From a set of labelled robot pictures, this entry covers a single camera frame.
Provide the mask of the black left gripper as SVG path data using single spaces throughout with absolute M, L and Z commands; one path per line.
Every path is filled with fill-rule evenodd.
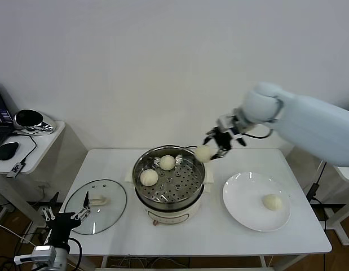
M 70 232 L 81 225 L 91 212 L 89 207 L 89 192 L 86 192 L 83 207 L 77 213 L 58 213 L 54 215 L 53 207 L 57 203 L 59 192 L 49 201 L 48 206 L 42 207 L 42 213 L 47 222 L 48 228 L 51 230 L 47 244 L 55 248 L 70 248 L 68 241 Z

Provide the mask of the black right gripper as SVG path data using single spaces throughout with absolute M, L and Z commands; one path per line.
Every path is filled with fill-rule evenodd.
M 218 146 L 218 151 L 211 157 L 211 160 L 216 160 L 225 157 L 231 150 L 232 136 L 228 132 L 222 132 L 219 128 L 214 128 L 206 133 L 203 144 L 208 144 L 214 140 Z

